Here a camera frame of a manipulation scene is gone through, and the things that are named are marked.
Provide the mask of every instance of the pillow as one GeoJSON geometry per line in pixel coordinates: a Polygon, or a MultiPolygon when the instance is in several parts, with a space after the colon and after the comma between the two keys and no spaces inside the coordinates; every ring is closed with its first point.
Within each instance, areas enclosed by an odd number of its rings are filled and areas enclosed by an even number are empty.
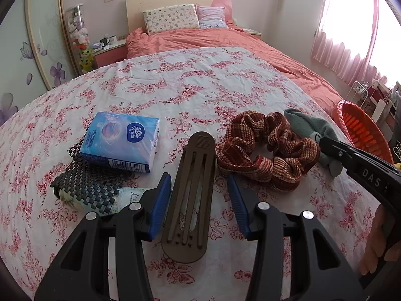
{"type": "Polygon", "coordinates": [[[149,35],[183,28],[200,28],[194,4],[180,4],[143,12],[149,35]]]}
{"type": "Polygon", "coordinates": [[[196,5],[199,25],[201,29],[228,28],[224,20],[224,7],[203,7],[196,5]]]}

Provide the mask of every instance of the metal screw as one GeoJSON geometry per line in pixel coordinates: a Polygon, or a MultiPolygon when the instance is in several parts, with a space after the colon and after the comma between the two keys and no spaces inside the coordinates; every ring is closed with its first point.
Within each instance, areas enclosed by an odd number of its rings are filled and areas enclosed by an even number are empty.
{"type": "Polygon", "coordinates": [[[130,210],[139,210],[141,209],[142,205],[140,203],[132,203],[130,205],[130,210]]]}
{"type": "Polygon", "coordinates": [[[302,212],[302,216],[306,219],[312,219],[314,215],[311,211],[305,210],[304,212],[302,212]]]}
{"type": "Polygon", "coordinates": [[[259,209],[263,209],[263,210],[270,208],[270,205],[268,203],[265,203],[264,201],[261,201],[260,203],[258,203],[257,206],[259,207],[259,209]]]}
{"type": "Polygon", "coordinates": [[[96,216],[97,216],[97,213],[95,213],[94,211],[91,211],[90,213],[86,214],[85,217],[88,221],[91,221],[91,220],[95,219],[96,216]]]}

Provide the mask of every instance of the tissue pack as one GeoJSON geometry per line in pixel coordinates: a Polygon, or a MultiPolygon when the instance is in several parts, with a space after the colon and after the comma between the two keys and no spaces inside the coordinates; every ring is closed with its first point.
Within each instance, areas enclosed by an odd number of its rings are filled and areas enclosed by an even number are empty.
{"type": "Polygon", "coordinates": [[[98,112],[79,152],[90,163],[149,173],[159,124],[155,117],[98,112]]]}

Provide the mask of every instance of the red plastic basket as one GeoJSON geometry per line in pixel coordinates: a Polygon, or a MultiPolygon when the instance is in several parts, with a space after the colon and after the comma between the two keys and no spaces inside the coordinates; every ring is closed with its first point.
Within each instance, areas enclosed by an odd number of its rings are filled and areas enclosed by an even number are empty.
{"type": "Polygon", "coordinates": [[[333,111],[333,120],[356,148],[394,164],[382,132],[360,107],[348,101],[339,101],[333,111]]]}

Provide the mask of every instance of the green cloth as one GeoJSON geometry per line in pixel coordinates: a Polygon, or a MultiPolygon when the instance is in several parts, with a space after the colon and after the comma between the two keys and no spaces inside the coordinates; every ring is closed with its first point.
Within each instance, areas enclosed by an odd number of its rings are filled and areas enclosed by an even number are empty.
{"type": "MultiPolygon", "coordinates": [[[[297,109],[286,109],[284,111],[284,116],[290,123],[291,130],[301,138],[309,137],[316,141],[317,144],[319,144],[322,137],[338,141],[334,129],[326,120],[319,119],[318,117],[311,117],[297,109]]],[[[340,175],[342,164],[339,161],[321,152],[319,162],[320,164],[329,167],[330,173],[333,177],[340,175]]]]}

